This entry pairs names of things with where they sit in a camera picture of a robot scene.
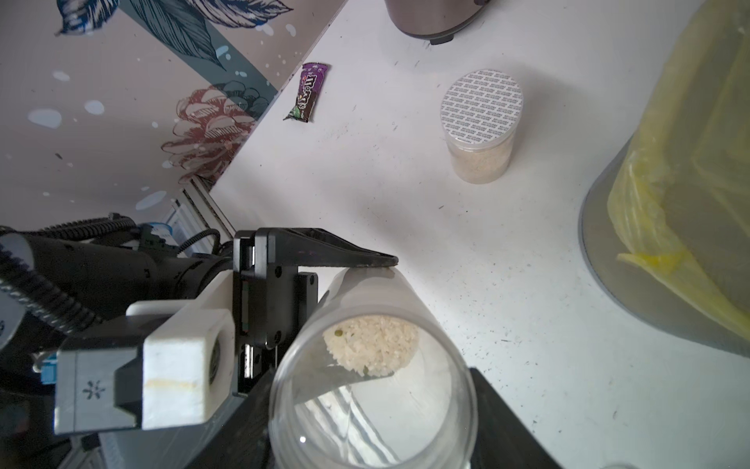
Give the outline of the small clear jar with rice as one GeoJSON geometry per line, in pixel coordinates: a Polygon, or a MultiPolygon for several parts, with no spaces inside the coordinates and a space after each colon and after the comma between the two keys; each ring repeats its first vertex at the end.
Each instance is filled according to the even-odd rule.
{"type": "Polygon", "coordinates": [[[475,385],[402,273],[347,269],[279,365],[269,432],[280,468],[466,468],[475,385]]]}

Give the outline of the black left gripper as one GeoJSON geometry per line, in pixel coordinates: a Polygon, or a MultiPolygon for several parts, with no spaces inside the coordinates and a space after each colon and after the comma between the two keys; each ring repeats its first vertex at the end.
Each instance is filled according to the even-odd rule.
{"type": "Polygon", "coordinates": [[[279,366],[318,303],[316,276],[300,267],[392,268],[398,257],[320,228],[239,231],[232,240],[236,364],[232,392],[248,395],[279,366]]]}

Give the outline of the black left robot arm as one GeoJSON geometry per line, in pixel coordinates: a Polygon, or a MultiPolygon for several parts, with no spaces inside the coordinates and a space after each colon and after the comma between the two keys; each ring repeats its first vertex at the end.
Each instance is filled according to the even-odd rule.
{"type": "Polygon", "coordinates": [[[316,228],[242,231],[187,255],[117,214],[1,231],[1,387],[51,397],[68,467],[134,434],[138,468],[272,468],[275,369],[318,306],[319,268],[398,258],[316,228]]]}

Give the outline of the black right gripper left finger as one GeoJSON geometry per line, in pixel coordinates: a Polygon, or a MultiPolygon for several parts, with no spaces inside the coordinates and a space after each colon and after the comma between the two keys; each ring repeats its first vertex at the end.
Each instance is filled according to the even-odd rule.
{"type": "Polygon", "coordinates": [[[269,421],[274,371],[266,372],[187,468],[275,468],[269,421]]]}

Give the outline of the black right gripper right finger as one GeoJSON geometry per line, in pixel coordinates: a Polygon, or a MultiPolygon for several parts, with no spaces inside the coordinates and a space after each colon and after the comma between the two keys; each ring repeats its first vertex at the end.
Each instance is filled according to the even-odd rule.
{"type": "Polygon", "coordinates": [[[478,399],[479,427],[471,467],[561,469],[478,369],[470,369],[478,399]]]}

